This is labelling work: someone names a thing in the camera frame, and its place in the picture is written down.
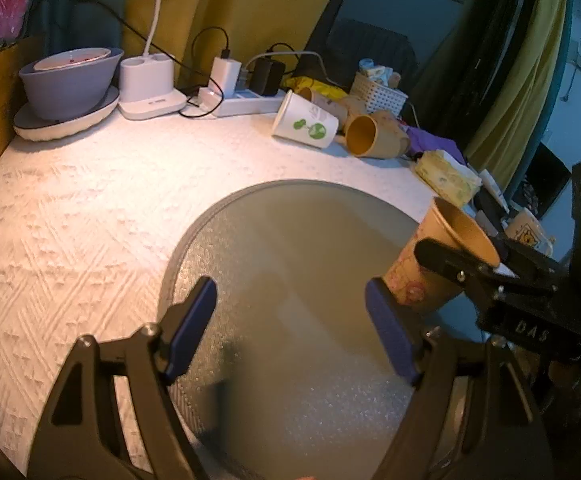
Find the purple cloth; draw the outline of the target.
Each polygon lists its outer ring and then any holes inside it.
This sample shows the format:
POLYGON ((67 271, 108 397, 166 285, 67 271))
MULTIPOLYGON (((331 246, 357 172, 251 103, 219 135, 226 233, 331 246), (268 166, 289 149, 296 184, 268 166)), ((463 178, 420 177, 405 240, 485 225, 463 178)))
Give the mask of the purple cloth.
POLYGON ((423 154, 428 151, 443 150, 451 155, 459 164, 466 164, 455 141, 442 138, 441 136, 434 136, 432 133, 412 126, 405 128, 405 133, 409 136, 410 140, 410 148, 407 154, 411 158, 415 158, 418 154, 423 154))

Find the yellow tissue pack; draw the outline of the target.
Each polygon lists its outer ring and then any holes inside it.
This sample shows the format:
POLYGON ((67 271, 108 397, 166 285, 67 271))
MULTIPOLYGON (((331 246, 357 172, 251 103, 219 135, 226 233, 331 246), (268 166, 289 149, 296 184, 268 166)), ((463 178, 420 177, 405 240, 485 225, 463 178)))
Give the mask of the yellow tissue pack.
POLYGON ((424 152, 414 171, 440 197, 459 208, 473 200, 483 185, 475 171, 443 150, 424 152))

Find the white tube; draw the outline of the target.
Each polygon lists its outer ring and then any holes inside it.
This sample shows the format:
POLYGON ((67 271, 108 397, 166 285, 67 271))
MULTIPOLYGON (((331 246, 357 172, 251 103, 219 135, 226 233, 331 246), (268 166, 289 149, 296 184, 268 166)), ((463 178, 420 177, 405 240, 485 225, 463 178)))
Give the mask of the white tube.
POLYGON ((508 214, 510 212, 509 204, 505 199, 501 188, 499 187, 497 181, 490 174, 487 169, 481 170, 479 173, 481 182, 483 182, 483 188, 496 200, 496 202, 504 209, 508 214))

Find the yellow plastic bag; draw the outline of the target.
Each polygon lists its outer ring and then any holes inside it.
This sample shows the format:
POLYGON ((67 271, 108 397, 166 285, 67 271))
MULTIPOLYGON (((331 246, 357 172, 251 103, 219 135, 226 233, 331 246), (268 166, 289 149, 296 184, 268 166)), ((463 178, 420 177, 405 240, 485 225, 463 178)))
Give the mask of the yellow plastic bag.
POLYGON ((333 84, 326 84, 318 79, 306 76, 288 77, 282 81, 281 88, 285 90, 293 90, 295 92, 308 88, 315 90, 315 92, 318 92, 322 94, 322 96, 333 101, 338 101, 348 96, 348 93, 345 90, 333 86, 333 84))

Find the white plastic basket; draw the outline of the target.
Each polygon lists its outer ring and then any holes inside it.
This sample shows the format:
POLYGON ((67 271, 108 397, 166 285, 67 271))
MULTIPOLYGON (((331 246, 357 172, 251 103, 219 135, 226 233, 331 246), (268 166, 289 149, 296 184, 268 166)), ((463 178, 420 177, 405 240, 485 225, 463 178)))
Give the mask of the white plastic basket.
POLYGON ((350 94, 359 98, 369 113, 389 110, 399 116, 408 101, 408 96, 402 91, 382 86, 361 73, 356 73, 350 94))

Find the right patterned paper cup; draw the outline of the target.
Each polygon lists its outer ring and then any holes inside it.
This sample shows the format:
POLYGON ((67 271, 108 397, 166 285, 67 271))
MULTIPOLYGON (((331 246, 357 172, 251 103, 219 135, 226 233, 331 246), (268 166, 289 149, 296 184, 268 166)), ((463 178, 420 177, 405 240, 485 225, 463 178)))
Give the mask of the right patterned paper cup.
POLYGON ((405 133, 401 122, 399 122, 390 110, 376 110, 371 116, 382 128, 395 133, 405 133))

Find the plain brown paper cup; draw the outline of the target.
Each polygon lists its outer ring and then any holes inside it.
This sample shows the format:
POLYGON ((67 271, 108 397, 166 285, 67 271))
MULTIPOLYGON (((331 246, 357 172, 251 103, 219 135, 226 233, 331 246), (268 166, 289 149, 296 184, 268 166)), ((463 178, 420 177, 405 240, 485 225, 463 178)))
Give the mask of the plain brown paper cup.
POLYGON ((358 158, 393 159, 410 147, 406 133, 382 128, 371 115, 358 116, 345 129, 347 151, 358 158))

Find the round grey mat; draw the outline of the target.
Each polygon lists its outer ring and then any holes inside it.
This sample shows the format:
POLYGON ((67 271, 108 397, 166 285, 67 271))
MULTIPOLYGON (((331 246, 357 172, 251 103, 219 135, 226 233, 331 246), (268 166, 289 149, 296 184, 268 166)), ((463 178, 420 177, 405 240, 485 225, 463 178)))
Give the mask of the round grey mat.
POLYGON ((335 183, 258 184, 209 207, 176 245, 159 305, 201 276, 218 300, 187 373, 171 387, 213 479, 368 479, 412 388, 364 306, 417 228, 335 183))

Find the black power adapter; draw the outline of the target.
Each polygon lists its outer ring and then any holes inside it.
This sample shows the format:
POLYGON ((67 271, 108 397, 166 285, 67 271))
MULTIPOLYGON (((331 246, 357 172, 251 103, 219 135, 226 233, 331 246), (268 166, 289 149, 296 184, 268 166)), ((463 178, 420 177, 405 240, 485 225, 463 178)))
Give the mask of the black power adapter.
POLYGON ((258 96, 275 96, 283 79, 286 66, 273 58, 258 58, 252 71, 248 89, 258 96))

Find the white LED desk lamp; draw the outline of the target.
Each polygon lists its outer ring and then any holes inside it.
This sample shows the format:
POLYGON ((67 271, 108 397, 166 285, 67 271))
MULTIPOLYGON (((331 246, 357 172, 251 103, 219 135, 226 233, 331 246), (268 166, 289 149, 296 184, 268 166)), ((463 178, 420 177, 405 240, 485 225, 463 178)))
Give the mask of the white LED desk lamp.
POLYGON ((186 96, 174 88, 174 63, 164 53, 150 53, 161 9, 155 0, 152 24, 141 56, 126 58, 120 65, 119 102, 129 120, 146 120, 182 110, 186 96))

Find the white plate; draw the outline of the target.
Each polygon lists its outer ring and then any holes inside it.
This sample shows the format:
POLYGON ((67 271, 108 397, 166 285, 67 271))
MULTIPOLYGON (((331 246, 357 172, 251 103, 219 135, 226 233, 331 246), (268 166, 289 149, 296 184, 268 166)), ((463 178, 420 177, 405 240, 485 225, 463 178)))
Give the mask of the white plate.
POLYGON ((33 113, 32 106, 26 104, 16 113, 13 120, 15 132, 31 142, 46 142, 73 136, 103 122, 117 107, 119 90, 110 86, 100 103, 83 116, 58 122, 41 119, 33 113))

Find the dark monitor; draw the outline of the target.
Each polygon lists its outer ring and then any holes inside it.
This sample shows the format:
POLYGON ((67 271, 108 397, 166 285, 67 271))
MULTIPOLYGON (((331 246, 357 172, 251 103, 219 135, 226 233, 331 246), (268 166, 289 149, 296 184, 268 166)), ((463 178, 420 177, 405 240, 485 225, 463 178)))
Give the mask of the dark monitor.
POLYGON ((571 180, 571 170, 545 144, 536 153, 515 190, 512 200, 538 220, 552 207, 571 180))

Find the purple bowl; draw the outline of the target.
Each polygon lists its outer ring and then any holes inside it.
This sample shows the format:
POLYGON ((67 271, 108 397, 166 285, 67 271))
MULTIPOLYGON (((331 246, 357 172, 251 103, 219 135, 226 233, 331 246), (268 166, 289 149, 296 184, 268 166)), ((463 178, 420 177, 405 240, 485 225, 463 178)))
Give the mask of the purple bowl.
POLYGON ((89 113, 112 84, 123 50, 99 60, 70 63, 52 70, 36 70, 30 63, 19 71, 33 113, 50 122, 64 122, 89 113))

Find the patterned yellow paper cup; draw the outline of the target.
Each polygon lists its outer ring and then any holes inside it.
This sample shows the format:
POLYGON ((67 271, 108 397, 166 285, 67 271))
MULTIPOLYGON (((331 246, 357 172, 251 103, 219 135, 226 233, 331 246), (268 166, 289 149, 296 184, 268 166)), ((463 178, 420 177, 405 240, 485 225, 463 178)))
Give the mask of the patterned yellow paper cup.
POLYGON ((436 197, 383 276, 397 303, 426 315, 458 296, 460 269, 448 262, 451 250, 492 269, 500 264, 495 245, 477 222, 457 206, 436 197))

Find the white cartoon mug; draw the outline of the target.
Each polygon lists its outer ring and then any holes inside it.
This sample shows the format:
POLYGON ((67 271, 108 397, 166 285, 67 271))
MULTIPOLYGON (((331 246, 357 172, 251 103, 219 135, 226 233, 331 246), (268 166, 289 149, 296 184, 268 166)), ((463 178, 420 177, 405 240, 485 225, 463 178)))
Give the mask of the white cartoon mug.
POLYGON ((548 236, 539 220, 527 208, 521 209, 507 223, 504 230, 508 238, 537 250, 545 256, 553 256, 553 239, 548 236))

